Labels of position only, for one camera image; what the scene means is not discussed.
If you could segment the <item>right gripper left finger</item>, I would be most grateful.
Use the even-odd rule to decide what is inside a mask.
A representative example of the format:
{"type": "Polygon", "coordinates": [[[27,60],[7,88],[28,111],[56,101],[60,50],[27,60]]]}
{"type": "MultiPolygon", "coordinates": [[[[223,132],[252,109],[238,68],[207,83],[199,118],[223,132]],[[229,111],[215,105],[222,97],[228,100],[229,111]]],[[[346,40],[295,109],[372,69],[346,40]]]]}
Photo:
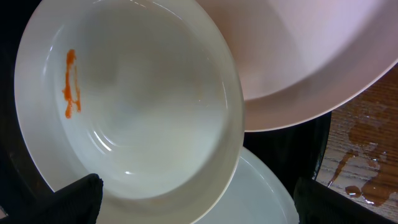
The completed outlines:
{"type": "Polygon", "coordinates": [[[1,224],[95,224],[103,198],[103,180],[89,174],[49,198],[1,219],[1,224]]]}

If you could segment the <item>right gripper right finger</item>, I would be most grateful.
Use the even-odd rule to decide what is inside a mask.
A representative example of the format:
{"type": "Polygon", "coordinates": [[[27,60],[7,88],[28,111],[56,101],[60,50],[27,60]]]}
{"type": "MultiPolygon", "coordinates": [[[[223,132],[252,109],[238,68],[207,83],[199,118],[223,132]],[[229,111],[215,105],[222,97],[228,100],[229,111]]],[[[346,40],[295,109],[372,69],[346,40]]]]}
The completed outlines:
{"type": "Polygon", "coordinates": [[[394,224],[314,180],[298,179],[294,204],[300,224],[394,224]]]}

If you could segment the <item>pale green plate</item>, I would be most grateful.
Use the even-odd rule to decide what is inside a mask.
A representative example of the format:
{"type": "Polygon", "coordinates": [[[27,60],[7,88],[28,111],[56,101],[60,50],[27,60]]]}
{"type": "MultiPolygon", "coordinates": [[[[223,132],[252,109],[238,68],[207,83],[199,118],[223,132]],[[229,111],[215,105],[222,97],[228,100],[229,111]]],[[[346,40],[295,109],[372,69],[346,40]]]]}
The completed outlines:
{"type": "Polygon", "coordinates": [[[298,224],[294,201],[274,173],[243,148],[236,172],[219,202],[198,224],[298,224]]]}

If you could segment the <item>cream white plate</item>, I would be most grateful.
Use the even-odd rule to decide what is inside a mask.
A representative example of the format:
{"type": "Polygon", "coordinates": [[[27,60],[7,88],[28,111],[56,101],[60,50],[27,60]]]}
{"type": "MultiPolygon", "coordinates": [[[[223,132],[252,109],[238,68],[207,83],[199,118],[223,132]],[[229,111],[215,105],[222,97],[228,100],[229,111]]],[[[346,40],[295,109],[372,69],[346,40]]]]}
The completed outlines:
{"type": "Polygon", "coordinates": [[[52,190],[103,180],[100,223],[199,221],[243,146],[237,69],[195,1],[41,1],[19,44],[14,97],[52,190]]]}

